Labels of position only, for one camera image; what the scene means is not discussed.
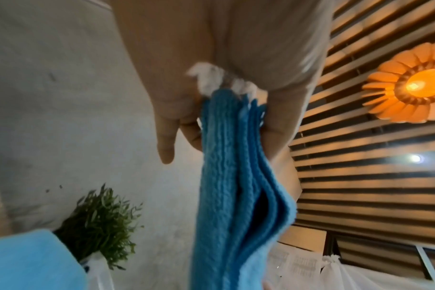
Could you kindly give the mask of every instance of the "light blue fabric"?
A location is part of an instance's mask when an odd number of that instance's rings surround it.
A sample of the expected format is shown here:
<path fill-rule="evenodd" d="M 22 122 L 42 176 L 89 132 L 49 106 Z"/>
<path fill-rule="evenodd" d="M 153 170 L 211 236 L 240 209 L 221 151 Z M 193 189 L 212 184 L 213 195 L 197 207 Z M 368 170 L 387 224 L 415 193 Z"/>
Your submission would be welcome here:
<path fill-rule="evenodd" d="M 0 238 L 0 290 L 85 290 L 87 275 L 48 230 Z"/>
<path fill-rule="evenodd" d="M 262 289 L 268 251 L 294 222 L 295 203 L 262 150 L 264 111 L 228 89 L 203 105 L 192 290 Z"/>

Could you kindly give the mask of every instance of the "orange lamp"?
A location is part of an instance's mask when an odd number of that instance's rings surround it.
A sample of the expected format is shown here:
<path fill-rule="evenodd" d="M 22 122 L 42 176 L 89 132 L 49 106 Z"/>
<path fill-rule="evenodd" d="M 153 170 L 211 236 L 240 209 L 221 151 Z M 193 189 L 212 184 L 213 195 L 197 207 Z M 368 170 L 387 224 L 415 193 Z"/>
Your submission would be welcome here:
<path fill-rule="evenodd" d="M 395 123 L 435 120 L 435 43 L 423 43 L 382 63 L 368 77 L 363 105 L 379 119 Z"/>

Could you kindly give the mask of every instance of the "folded towel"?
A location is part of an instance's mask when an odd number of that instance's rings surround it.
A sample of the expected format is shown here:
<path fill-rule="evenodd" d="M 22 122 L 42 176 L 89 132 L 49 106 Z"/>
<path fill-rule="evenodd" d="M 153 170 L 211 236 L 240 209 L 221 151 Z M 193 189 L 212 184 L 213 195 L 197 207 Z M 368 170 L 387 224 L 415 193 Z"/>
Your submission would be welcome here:
<path fill-rule="evenodd" d="M 47 230 L 0 238 L 0 289 L 85 290 L 87 276 Z"/>
<path fill-rule="evenodd" d="M 264 111 L 228 89 L 203 105 L 192 290 L 262 289 L 268 251 L 294 222 L 295 203 L 262 150 Z"/>

